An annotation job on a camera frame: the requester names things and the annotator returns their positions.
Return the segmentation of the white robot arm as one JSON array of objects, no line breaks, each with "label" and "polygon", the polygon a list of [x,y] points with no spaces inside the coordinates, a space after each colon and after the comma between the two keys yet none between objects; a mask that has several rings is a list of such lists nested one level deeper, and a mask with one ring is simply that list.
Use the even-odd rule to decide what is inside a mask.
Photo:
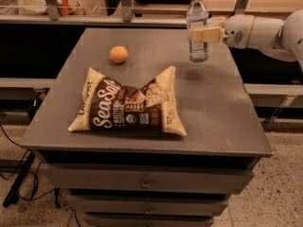
[{"label": "white robot arm", "polygon": [[206,26],[191,28],[187,37],[196,42],[256,49],[280,61],[297,61],[303,70],[303,10],[285,20],[245,14],[215,17]]}]

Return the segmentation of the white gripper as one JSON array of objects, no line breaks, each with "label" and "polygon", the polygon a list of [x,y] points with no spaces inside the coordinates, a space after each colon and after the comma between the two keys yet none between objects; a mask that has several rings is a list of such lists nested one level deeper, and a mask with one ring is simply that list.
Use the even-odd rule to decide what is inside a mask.
[{"label": "white gripper", "polygon": [[223,16],[211,17],[207,26],[191,30],[191,39],[204,43],[217,44],[225,33],[223,42],[229,47],[244,49],[248,44],[248,37],[255,21],[253,15],[237,14],[228,19]]}]

